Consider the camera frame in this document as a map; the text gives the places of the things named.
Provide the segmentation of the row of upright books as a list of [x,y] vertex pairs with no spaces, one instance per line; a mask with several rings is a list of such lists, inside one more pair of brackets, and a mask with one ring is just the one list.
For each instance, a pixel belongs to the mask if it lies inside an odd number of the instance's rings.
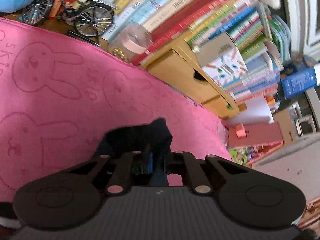
[[[64,0],[71,8],[87,0]],[[135,66],[170,41],[185,34],[192,52],[221,33],[227,33],[240,51],[248,73],[219,87],[237,105],[277,93],[282,58],[271,37],[269,18],[259,0],[117,0],[114,24],[99,37],[103,47],[130,23],[139,23],[151,34],[152,45],[130,63]],[[50,17],[62,11],[54,0]]]

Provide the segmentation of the wooden drawer organizer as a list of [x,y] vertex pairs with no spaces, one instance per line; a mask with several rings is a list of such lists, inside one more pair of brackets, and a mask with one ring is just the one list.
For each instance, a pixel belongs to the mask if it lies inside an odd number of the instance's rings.
[[201,69],[184,37],[185,34],[170,41],[139,66],[221,119],[238,115],[240,110],[236,102]]

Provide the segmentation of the pink bunny table mat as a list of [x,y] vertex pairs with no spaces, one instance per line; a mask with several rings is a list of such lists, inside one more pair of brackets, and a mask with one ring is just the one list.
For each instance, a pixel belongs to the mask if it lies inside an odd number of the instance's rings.
[[74,38],[1,19],[1,201],[88,160],[105,132],[163,117],[172,149],[228,159],[222,122],[146,71]]

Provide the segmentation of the blue package on sill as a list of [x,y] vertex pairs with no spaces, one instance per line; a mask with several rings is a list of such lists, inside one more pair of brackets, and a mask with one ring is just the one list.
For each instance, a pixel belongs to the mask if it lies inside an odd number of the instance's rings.
[[319,62],[308,57],[285,64],[280,75],[285,99],[319,86]]

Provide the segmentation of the small clear plastic jar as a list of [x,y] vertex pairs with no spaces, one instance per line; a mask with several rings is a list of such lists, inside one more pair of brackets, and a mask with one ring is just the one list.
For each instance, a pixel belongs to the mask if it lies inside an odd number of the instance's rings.
[[122,61],[131,62],[150,45],[152,37],[147,29],[139,23],[130,23],[108,42],[107,52]]

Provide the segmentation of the white and navy jacket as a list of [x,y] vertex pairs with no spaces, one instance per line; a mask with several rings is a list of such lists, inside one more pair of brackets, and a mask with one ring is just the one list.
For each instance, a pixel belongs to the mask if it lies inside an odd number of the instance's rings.
[[[168,186],[165,160],[171,153],[172,135],[165,119],[158,118],[149,124],[120,127],[105,133],[91,159],[101,155],[119,158],[125,153],[143,152],[152,155],[152,170],[148,174],[132,174],[130,182],[141,186]],[[115,186],[108,188],[110,193],[116,190]],[[1,226],[17,229],[22,226],[12,202],[1,203]]]

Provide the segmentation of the cardboard box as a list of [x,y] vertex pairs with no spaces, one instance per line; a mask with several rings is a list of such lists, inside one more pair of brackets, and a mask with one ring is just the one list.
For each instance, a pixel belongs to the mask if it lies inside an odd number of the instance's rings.
[[284,109],[282,111],[279,111],[277,113],[273,114],[273,120],[274,122],[277,122],[279,124],[284,145],[283,147],[290,146],[292,144],[295,144],[296,139],[296,127],[292,123],[291,116],[289,114],[288,109]]

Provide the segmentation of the miniature black bicycle model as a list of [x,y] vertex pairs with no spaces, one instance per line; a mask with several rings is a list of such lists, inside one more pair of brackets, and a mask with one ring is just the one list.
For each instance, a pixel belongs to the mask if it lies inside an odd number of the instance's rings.
[[[101,0],[87,0],[78,2],[80,7],[71,8],[68,2],[60,0],[62,11],[57,14],[57,20],[64,20],[73,26],[77,35],[89,40],[98,39],[106,33],[114,24],[114,12],[119,7],[110,2]],[[21,19],[23,23],[38,26],[49,18],[53,9],[54,0],[34,0],[22,9]]]

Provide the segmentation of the white pencil pattern box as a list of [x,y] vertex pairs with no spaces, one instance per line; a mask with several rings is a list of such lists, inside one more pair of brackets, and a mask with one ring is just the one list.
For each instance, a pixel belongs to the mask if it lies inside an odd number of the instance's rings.
[[240,51],[227,33],[193,50],[201,69],[220,87],[248,73]]

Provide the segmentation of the pink toy house frame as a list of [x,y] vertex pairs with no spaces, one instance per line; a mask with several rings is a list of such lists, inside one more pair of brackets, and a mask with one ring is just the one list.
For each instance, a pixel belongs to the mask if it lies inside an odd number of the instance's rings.
[[245,166],[275,152],[284,145],[277,122],[271,124],[238,124],[227,128],[227,150],[232,161]]

